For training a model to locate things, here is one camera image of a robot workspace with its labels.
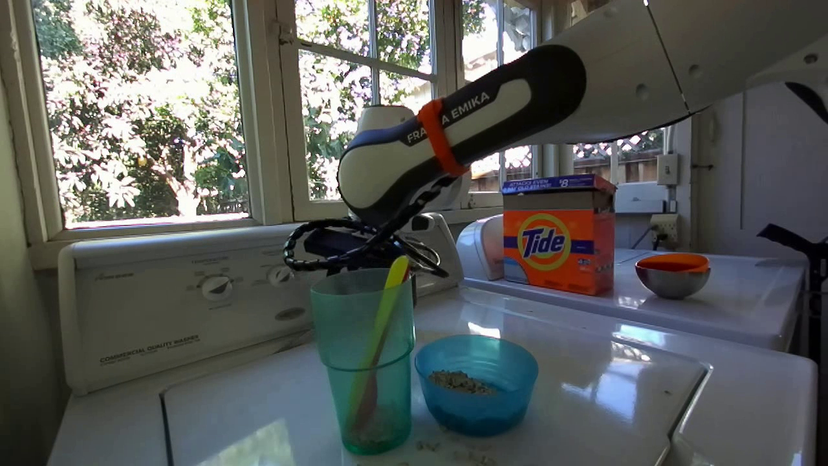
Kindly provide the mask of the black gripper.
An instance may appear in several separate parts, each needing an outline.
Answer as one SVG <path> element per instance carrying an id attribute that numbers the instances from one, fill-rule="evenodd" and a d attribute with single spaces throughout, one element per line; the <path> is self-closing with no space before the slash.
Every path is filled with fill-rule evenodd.
<path id="1" fill-rule="evenodd" d="M 445 277 L 434 247 L 346 218 L 302 223 L 282 245 L 282 258 L 291 271 L 373 269 L 388 266 L 396 257 L 409 257 L 414 271 Z"/>

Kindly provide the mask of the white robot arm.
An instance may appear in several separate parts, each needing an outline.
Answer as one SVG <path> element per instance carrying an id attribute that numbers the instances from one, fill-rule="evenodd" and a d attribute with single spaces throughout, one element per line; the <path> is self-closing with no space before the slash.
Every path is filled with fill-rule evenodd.
<path id="1" fill-rule="evenodd" d="M 606 0 L 553 39 L 417 117 L 362 130 L 339 157 L 346 211 L 283 242 L 294 271 L 441 269 L 404 227 L 462 171 L 521 143 L 606 143 L 679 122 L 738 90 L 784 82 L 822 112 L 828 0 Z"/>

